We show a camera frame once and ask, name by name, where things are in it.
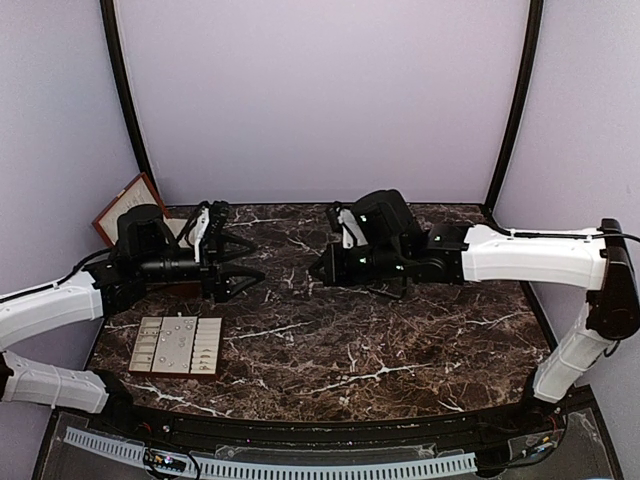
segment robotic hand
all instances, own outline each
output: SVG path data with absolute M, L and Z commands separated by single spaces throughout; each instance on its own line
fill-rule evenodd
M 224 263 L 256 250 L 223 230 L 228 215 L 226 202 L 202 202 L 175 237 L 157 205 L 139 205 L 118 218 L 113 249 L 90 255 L 57 282 L 0 296 L 0 399 L 98 413 L 110 396 L 126 394 L 109 372 L 62 369 L 6 349 L 63 325 L 127 310 L 149 285 L 199 283 L 204 298 L 226 302 L 261 282 L 264 273 Z M 180 247 L 182 240 L 189 247 Z
M 342 242 L 331 243 L 309 273 L 326 286 L 370 285 L 401 278 L 416 283 L 524 280 L 574 285 L 587 292 L 572 329 L 537 367 L 524 403 L 548 407 L 600 356 L 640 328 L 635 275 L 620 224 L 541 232 L 487 225 L 434 225 L 422 231 L 402 195 L 377 191 L 351 208 L 327 210 Z

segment marble table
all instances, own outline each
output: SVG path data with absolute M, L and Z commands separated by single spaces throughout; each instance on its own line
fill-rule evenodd
M 140 405 L 250 420 L 389 420 L 519 399 L 527 375 L 549 353 L 519 283 L 414 285 L 401 301 L 364 288 L 325 288 L 307 274 L 336 239 L 324 208 L 234 207 L 228 230 L 260 245 L 237 263 L 267 280 L 218 305 L 151 293 L 107 320 L 89 368 L 116 373 Z M 411 209 L 423 228 L 484 221 L 471 205 Z M 178 313 L 223 318 L 219 379 L 129 375 L 142 317 Z

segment black vertical bar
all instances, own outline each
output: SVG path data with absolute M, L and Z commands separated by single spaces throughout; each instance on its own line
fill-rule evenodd
M 498 202 L 500 190 L 504 183 L 504 178 L 509 168 L 509 160 L 513 153 L 513 146 L 518 135 L 520 120 L 524 110 L 525 100 L 527 99 L 527 91 L 529 90 L 529 82 L 531 81 L 531 73 L 533 72 L 533 61 L 536 56 L 536 47 L 538 45 L 538 35 L 540 34 L 540 24 L 542 21 L 542 8 L 544 0 L 531 0 L 529 5 L 529 18 L 527 20 L 527 31 L 524 37 L 524 47 L 522 48 L 522 57 L 520 58 L 520 71 L 518 72 L 518 80 L 516 81 L 516 89 L 513 94 L 513 102 L 511 103 L 511 111 L 509 112 L 509 120 L 507 128 L 502 139 L 500 154 L 496 162 L 496 168 L 491 179 L 489 193 L 484 201 L 485 209 L 491 213 Z
M 138 117 L 133 106 L 133 96 L 129 88 L 129 79 L 127 78 L 127 70 L 124 65 L 124 57 L 122 55 L 122 46 L 120 45 L 120 36 L 118 35 L 118 23 L 116 21 L 116 11 L 113 0 L 100 0 L 100 8 L 102 10 L 102 23 L 104 25 L 104 34 L 107 38 L 107 47 L 109 48 L 109 57 L 111 58 L 111 68 L 113 69 L 113 77 L 116 81 L 118 96 L 120 97 L 120 107 L 122 115 L 127 125 L 133 153 L 138 162 L 140 172 L 146 173 L 147 177 L 157 190 L 155 177 L 151 171 L 151 164 L 147 151 L 144 148 Z

